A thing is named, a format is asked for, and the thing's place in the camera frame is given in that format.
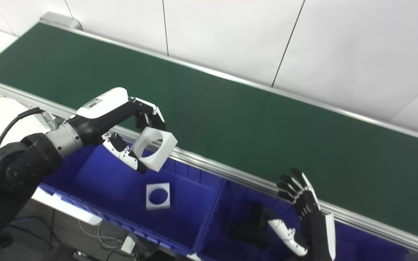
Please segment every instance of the conveyor belt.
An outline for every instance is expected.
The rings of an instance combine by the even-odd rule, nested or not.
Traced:
[[[0,92],[60,116],[115,86],[161,108],[172,157],[271,194],[299,167],[340,221],[418,249],[416,132],[60,26],[0,55]]]

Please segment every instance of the green conveyor belt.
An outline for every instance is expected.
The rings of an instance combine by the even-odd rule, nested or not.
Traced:
[[[71,108],[125,87],[182,149],[272,182],[299,167],[320,199],[418,236],[416,137],[45,24],[0,54],[0,83]]]

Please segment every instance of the white square block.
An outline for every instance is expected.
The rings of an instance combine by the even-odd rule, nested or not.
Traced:
[[[167,192],[167,199],[161,204],[154,204],[149,200],[149,197],[154,190],[160,189]],[[156,183],[146,185],[146,209],[163,210],[166,208],[171,208],[171,185],[169,183]]]
[[[153,155],[142,157],[144,149],[157,140],[162,140],[161,147]],[[159,171],[176,145],[177,140],[172,133],[146,127],[132,145],[131,150],[146,167]]]

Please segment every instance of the white wall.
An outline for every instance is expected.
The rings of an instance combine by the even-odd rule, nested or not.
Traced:
[[[20,36],[47,11],[418,131],[418,0],[0,0],[0,30]]]

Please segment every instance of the robotic hand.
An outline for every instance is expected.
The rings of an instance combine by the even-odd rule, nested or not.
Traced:
[[[271,219],[268,224],[299,261],[333,261],[336,247],[333,214],[321,212],[314,188],[304,173],[295,168],[291,172],[294,177],[282,175],[282,181],[277,183],[282,189],[278,195],[294,205],[302,220],[302,235],[280,219]]]
[[[126,165],[142,174],[148,170],[118,133],[106,132],[103,135],[103,139],[105,140],[103,143],[104,147]]]
[[[144,100],[129,97],[121,87],[111,89],[78,109],[56,130],[35,133],[0,148],[0,231],[5,228],[32,197],[38,185],[55,172],[62,159],[86,145],[110,141],[115,146],[117,134],[107,134],[115,125],[136,117],[136,126],[165,130],[159,108]],[[128,152],[129,160],[136,159],[136,170],[146,167]]]

